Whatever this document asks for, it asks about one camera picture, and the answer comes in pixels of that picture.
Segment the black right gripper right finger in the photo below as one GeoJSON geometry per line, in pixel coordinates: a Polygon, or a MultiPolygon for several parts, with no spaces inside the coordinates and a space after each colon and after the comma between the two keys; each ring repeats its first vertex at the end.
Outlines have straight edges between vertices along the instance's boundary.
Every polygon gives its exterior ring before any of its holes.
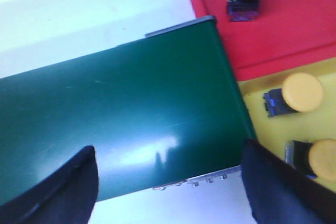
{"type": "Polygon", "coordinates": [[[335,192],[301,174],[257,140],[245,141],[241,171],[257,223],[335,223],[335,192]]]}

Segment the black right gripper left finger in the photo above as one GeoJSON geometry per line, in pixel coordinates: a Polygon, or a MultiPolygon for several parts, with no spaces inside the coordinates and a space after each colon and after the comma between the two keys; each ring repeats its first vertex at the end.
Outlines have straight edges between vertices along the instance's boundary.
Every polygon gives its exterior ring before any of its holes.
{"type": "Polygon", "coordinates": [[[93,146],[1,206],[1,223],[88,223],[99,192],[93,146]]]}

